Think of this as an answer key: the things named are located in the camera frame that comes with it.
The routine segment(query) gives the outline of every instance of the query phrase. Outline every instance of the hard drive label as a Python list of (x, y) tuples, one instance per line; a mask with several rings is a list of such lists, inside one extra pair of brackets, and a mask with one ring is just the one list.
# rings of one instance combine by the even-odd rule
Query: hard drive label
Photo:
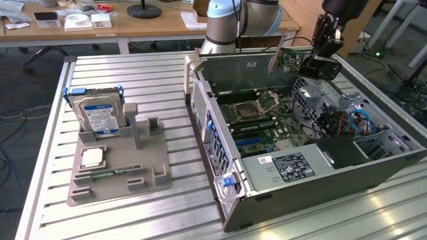
[(100, 104), (84, 107), (84, 112), (92, 127), (98, 134), (111, 134), (118, 132), (119, 125), (116, 117), (112, 116), (114, 105)]
[(316, 175), (300, 152), (276, 157), (272, 162), (287, 183)]

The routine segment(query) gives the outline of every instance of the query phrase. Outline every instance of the office chair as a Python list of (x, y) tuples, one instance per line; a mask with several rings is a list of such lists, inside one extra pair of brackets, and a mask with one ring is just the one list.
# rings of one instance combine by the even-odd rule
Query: office chair
[[(100, 50), (100, 46), (98, 44), (92, 44), (92, 48), (95, 50)], [(27, 61), (22, 64), (23, 67), (23, 72), (26, 74), (34, 74), (35, 70), (30, 67), (27, 67), (34, 61), (36, 61), (39, 58), (42, 58), (43, 55), (46, 55), (51, 50), (55, 50), (58, 52), (60, 52), (60, 54), (63, 54), (64, 56), (68, 56), (68, 53), (64, 51), (64, 49), (60, 46), (46, 46), (43, 47), (28, 59)], [(20, 47), (19, 51), (23, 54), (28, 53), (28, 48), (27, 47)]]

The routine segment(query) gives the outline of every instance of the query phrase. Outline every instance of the aluminum extrusion table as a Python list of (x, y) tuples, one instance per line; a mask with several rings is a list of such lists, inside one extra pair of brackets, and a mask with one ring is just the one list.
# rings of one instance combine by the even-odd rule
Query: aluminum extrusion table
[[(83, 56), (64, 63), (16, 239), (426, 239), (427, 161), (366, 192), (223, 232), (183, 100), (190, 53)], [(164, 123), (172, 187), (70, 207), (79, 122), (62, 88), (119, 83), (126, 101), (138, 103), (138, 119), (158, 116)]]

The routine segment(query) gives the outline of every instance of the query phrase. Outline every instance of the white cable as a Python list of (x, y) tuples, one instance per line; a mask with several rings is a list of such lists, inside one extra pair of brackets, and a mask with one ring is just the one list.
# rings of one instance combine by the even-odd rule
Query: white cable
[(52, 105), (36, 106), (36, 107), (34, 107), (34, 108), (30, 108), (30, 109), (26, 109), (24, 111), (22, 111), (19, 115), (15, 115), (15, 116), (2, 116), (2, 115), (0, 115), (0, 118), (2, 118), (2, 119), (16, 119), (16, 118), (26, 119), (26, 118), (27, 118), (28, 120), (31, 120), (31, 119), (42, 119), (42, 118), (48, 117), (50, 114), (43, 115), (43, 116), (35, 116), (35, 117), (24, 117), (24, 115), (28, 114), (28, 113), (30, 113), (31, 111), (34, 111), (34, 110), (44, 109), (44, 108), (51, 108), (51, 107), (52, 107)]
[[(126, 0), (126, 1), (96, 1), (96, 3), (140, 3), (142, 1), (140, 0)], [(160, 3), (160, 2), (156, 2), (156, 1), (146, 1), (146, 3), (148, 4), (155, 4), (155, 5), (160, 5), (160, 6), (166, 6), (168, 8), (172, 8), (172, 9), (178, 9), (178, 10), (183, 10), (183, 11), (191, 11), (194, 10), (192, 8), (180, 8), (178, 6), (172, 6), (170, 4), (166, 4), (166, 3)]]

